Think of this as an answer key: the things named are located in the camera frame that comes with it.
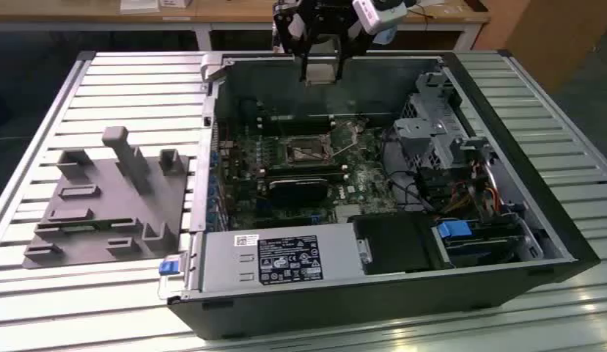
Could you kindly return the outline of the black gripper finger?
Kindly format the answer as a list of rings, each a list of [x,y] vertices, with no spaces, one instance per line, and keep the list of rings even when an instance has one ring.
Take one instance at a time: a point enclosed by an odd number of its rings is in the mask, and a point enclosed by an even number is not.
[[[312,1],[276,1],[273,3],[273,29],[283,51],[300,59],[300,80],[307,78],[308,54],[312,46]]]
[[[347,59],[364,55],[371,45],[371,35],[365,32],[353,10],[339,13],[333,21],[333,34],[337,37],[335,79],[341,79]]]

